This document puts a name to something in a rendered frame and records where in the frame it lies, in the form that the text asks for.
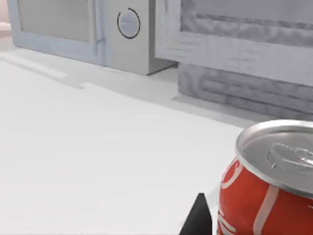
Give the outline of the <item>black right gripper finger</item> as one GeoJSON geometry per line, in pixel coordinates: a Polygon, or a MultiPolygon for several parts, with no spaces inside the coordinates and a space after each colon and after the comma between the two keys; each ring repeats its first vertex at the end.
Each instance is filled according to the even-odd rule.
{"type": "Polygon", "coordinates": [[[199,193],[179,235],[212,235],[212,216],[204,193],[199,193]]]}

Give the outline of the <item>red and white can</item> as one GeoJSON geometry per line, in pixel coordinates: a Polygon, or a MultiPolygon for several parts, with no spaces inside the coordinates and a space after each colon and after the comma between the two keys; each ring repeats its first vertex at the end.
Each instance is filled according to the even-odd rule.
{"type": "Polygon", "coordinates": [[[243,130],[224,172],[215,235],[313,235],[313,121],[243,130]]]}

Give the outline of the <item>round microwave knob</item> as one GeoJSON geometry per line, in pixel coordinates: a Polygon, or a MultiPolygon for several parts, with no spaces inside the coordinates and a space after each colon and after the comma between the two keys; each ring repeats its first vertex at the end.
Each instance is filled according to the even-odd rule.
{"type": "Polygon", "coordinates": [[[129,7],[125,11],[120,11],[117,15],[117,28],[124,38],[134,39],[141,28],[137,12],[129,7]]]}

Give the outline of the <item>pale microwave oven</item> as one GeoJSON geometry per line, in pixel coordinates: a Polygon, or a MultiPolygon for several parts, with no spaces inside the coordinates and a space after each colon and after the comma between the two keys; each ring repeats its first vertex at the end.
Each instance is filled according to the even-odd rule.
{"type": "Polygon", "coordinates": [[[13,43],[47,54],[148,75],[172,61],[155,55],[156,0],[104,0],[104,41],[96,51],[95,0],[7,0],[13,43]],[[134,39],[117,28],[120,11],[132,8],[141,22],[134,39]]]}

